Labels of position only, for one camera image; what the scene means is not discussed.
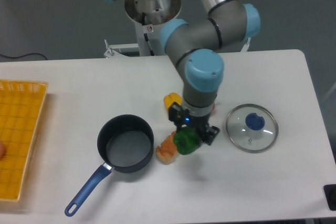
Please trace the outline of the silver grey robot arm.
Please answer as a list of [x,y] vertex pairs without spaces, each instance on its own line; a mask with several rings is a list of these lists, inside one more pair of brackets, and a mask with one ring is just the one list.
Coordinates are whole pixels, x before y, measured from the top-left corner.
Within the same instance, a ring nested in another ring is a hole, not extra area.
[[168,55],[183,80],[182,103],[169,107],[169,120],[211,145],[219,129],[208,120],[224,73],[217,50],[256,36],[261,20],[253,5],[239,0],[201,1],[207,19],[195,25],[178,17],[181,0],[125,0],[124,8],[136,26],[140,54]]

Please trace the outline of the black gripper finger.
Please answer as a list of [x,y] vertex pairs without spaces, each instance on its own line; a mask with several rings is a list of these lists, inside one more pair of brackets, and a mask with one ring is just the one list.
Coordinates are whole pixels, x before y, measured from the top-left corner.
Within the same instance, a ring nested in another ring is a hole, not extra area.
[[177,131],[182,128],[183,109],[177,102],[173,102],[173,104],[169,107],[169,120],[174,123]]
[[210,126],[207,124],[205,127],[202,127],[199,131],[201,141],[209,146],[212,145],[214,139],[219,134],[220,129],[216,126]]

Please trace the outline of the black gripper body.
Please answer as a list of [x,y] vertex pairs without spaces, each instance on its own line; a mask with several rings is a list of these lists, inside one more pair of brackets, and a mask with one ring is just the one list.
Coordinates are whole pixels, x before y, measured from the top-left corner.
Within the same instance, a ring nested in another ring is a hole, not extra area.
[[189,127],[194,129],[199,136],[205,136],[209,117],[210,106],[199,108],[191,106],[188,103],[182,103],[182,123],[180,130]]

